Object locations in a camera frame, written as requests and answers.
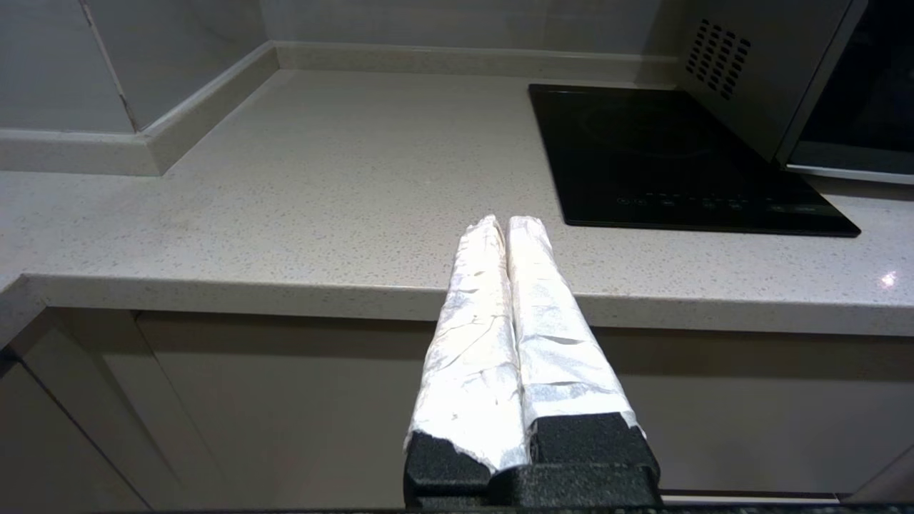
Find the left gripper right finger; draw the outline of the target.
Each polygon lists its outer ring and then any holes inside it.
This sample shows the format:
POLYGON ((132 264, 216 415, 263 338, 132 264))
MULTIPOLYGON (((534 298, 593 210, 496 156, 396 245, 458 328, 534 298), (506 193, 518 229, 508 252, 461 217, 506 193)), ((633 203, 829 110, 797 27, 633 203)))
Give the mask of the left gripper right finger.
POLYGON ((507 276, 520 374, 521 464, 658 468, 540 219, 510 219, 507 276))

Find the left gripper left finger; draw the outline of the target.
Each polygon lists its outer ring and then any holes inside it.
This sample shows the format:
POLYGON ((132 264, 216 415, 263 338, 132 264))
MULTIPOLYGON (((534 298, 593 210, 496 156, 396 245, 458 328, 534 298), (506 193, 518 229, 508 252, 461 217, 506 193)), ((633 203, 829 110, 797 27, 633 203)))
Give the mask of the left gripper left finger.
POLYGON ((405 439, 406 500, 483 500, 530 463, 506 242, 487 215, 459 238, 405 439))

